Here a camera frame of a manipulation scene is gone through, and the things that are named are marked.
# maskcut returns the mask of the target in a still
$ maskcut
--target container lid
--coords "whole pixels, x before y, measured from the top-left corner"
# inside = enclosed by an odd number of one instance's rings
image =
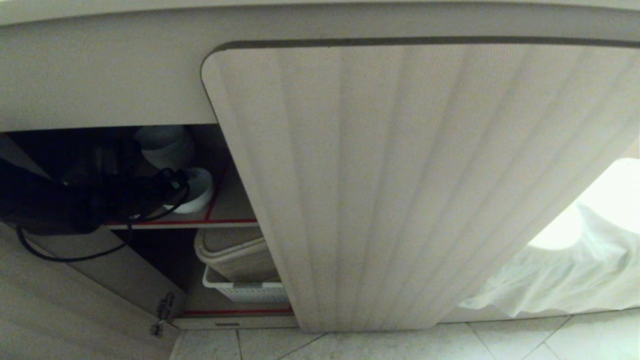
[[[196,234],[196,246],[202,246],[207,252],[221,252],[262,236],[260,227],[217,227],[199,229]]]

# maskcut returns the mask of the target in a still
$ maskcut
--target cabinet shelf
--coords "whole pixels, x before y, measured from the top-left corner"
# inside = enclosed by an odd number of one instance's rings
[[[209,205],[196,213],[172,213],[156,221],[135,224],[134,229],[258,226],[251,202],[228,151],[212,156],[209,161],[196,160],[195,164],[209,170],[214,178],[214,195]],[[110,223],[107,228],[120,230],[127,226]]]

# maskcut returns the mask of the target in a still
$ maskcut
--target red edge trim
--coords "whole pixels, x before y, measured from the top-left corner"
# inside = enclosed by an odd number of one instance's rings
[[[141,222],[133,224],[133,226],[140,225],[189,225],[189,224],[247,224],[252,222],[258,222],[258,219],[254,218],[240,218],[240,219],[228,219],[228,220],[187,220],[187,221],[154,221],[154,222]],[[124,225],[120,222],[109,222],[107,225]]]
[[[228,314],[283,314],[292,313],[293,309],[255,309],[255,310],[187,310],[185,315],[228,315]]]

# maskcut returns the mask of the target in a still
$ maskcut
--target beige plastic container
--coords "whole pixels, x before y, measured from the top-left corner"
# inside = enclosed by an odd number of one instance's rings
[[[199,229],[193,246],[198,259],[230,282],[263,282],[278,276],[258,227]]]

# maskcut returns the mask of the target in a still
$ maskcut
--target white plastic basket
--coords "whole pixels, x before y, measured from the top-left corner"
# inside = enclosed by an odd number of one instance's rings
[[[202,284],[220,291],[233,302],[243,304],[288,304],[289,298],[281,282],[213,282],[215,272],[207,266]]]

